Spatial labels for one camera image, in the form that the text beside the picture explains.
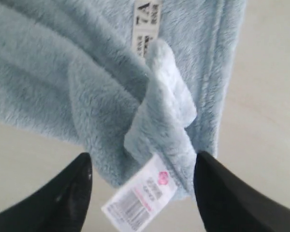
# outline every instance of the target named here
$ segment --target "plush fabric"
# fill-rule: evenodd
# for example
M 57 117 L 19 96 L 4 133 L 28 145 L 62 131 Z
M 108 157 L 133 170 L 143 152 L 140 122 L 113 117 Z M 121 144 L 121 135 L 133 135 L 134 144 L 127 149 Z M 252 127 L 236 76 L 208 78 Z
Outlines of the plush fabric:
M 176 198 L 194 195 L 195 150 L 217 155 L 244 6 L 165 0 L 174 55 L 156 41 L 145 63 L 130 50 L 132 0 L 0 0 L 0 121 L 82 144 L 114 187 L 156 152 Z

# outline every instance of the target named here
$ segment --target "clothing tag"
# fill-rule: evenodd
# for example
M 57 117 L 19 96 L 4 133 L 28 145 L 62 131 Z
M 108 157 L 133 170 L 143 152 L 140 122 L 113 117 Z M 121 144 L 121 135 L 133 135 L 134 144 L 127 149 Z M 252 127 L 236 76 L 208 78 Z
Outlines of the clothing tag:
M 134 175 L 102 211 L 120 232 L 140 232 L 167 205 L 177 185 L 158 155 Z
M 162 0 L 136 0 L 134 4 L 132 49 L 144 57 L 148 43 L 157 39 Z

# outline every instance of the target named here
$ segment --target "pink logo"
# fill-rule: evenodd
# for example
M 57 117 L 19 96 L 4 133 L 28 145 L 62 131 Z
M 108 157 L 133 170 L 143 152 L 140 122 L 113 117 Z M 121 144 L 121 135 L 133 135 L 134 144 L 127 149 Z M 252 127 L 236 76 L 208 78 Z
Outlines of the pink logo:
M 169 183 L 169 175 L 167 172 L 160 172 L 158 184 L 159 185 L 167 185 Z

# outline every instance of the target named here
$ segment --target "white fabric label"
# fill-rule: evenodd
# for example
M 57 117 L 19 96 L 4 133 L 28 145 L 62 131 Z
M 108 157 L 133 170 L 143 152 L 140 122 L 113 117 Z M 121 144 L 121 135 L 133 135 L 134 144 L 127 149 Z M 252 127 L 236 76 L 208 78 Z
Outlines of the white fabric label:
M 134 4 L 132 49 L 144 57 L 148 44 L 158 37 L 162 0 L 136 0 Z
M 140 232 L 167 205 L 177 185 L 158 155 L 134 175 L 102 211 L 120 232 Z

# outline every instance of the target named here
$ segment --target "white floor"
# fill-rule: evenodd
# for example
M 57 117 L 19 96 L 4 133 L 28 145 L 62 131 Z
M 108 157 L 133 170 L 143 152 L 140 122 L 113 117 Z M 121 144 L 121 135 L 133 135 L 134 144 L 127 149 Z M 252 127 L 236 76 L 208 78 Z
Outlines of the white floor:
M 0 125 L 0 210 L 55 176 L 80 147 Z M 250 0 L 223 115 L 219 158 L 290 207 L 290 0 Z M 97 174 L 84 232 L 114 232 L 100 207 L 114 193 Z M 174 202 L 145 230 L 204 232 L 196 204 Z

